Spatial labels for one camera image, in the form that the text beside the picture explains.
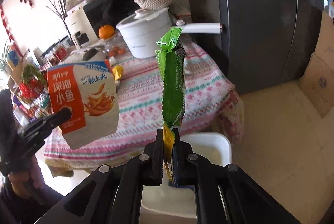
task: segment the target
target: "pot lid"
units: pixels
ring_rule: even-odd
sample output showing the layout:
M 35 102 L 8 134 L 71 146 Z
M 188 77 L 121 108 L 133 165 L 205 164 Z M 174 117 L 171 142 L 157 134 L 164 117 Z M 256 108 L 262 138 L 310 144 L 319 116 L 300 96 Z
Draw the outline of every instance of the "pot lid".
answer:
M 164 12 L 168 11 L 168 7 L 162 8 L 159 10 L 148 10 L 148 9 L 138 9 L 135 11 L 134 14 L 131 16 L 126 17 L 125 19 L 121 20 L 117 25 L 117 29 L 128 28 L 135 26 L 144 21 L 150 21 L 158 17 L 159 15 L 163 14 Z

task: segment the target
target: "orange fruit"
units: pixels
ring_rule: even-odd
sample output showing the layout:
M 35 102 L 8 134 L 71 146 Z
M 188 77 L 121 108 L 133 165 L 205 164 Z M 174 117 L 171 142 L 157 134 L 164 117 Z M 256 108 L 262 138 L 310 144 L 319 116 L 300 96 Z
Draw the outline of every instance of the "orange fruit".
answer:
M 119 54 L 119 55 L 123 55 L 123 54 L 125 54 L 125 49 L 119 49 L 119 50 L 118 50 L 118 54 Z
M 109 52 L 108 52 L 108 56 L 109 57 L 111 57 L 111 56 L 116 56 L 116 52 L 115 51 L 113 51 L 113 50 L 110 50 Z
M 114 27 L 111 25 L 105 25 L 99 28 L 99 37 L 101 39 L 108 39 L 114 33 Z

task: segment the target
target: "white pot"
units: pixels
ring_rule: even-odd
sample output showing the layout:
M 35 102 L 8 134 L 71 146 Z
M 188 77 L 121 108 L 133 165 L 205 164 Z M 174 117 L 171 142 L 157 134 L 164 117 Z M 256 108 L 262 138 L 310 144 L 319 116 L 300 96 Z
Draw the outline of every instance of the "white pot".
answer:
M 155 56 L 156 42 L 169 31 L 168 8 L 157 11 L 138 9 L 116 25 L 132 55 L 136 58 Z

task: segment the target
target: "pot handle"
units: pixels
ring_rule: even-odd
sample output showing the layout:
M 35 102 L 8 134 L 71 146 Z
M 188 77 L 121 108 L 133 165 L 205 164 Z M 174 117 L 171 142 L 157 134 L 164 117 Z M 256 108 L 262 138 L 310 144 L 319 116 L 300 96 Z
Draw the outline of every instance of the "pot handle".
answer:
M 220 23 L 190 23 L 175 27 L 182 28 L 181 33 L 221 33 Z
M 152 14 L 152 15 L 150 15 L 148 18 L 146 18 L 146 21 L 150 21 L 150 20 L 152 20 L 152 19 L 158 17 L 160 14 L 161 14 L 160 12 L 159 12 L 159 13 Z

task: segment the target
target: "green snack package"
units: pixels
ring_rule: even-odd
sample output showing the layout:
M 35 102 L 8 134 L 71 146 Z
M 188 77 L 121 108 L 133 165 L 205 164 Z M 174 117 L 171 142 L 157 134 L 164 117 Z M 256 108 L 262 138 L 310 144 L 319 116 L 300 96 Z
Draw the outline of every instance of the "green snack package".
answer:
M 168 177 L 173 181 L 172 150 L 175 135 L 173 128 L 181 126 L 184 115 L 184 48 L 178 42 L 181 28 L 171 28 L 158 42 L 161 50 L 156 50 L 161 78 L 164 83 L 162 98 L 164 162 Z

